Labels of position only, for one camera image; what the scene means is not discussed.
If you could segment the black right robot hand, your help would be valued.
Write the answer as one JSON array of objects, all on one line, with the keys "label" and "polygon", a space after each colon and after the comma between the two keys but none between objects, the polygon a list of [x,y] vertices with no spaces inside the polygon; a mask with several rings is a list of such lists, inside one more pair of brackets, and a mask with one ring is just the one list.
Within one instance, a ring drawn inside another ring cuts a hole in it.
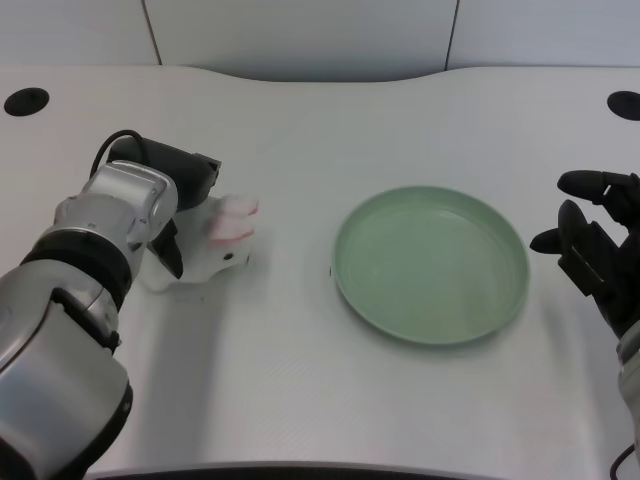
[{"label": "black right robot hand", "polygon": [[594,298],[614,334],[622,337],[639,321],[639,177],[575,170],[557,183],[566,194],[603,207],[627,229],[617,245],[571,200],[558,211],[558,226],[535,236],[530,248],[557,255],[558,265],[581,293]]}]

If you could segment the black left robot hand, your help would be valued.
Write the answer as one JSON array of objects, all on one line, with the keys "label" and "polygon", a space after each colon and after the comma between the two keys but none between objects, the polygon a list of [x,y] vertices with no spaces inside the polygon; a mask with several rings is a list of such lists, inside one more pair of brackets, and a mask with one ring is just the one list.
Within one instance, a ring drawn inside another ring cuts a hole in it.
[{"label": "black left robot hand", "polygon": [[[121,160],[147,165],[170,177],[177,188],[177,213],[195,208],[206,200],[217,181],[221,165],[219,161],[150,139],[142,140],[147,153],[145,159],[137,141],[127,137],[113,143],[107,161]],[[148,249],[174,278],[180,279],[184,268],[177,234],[175,221],[170,220]]]}]

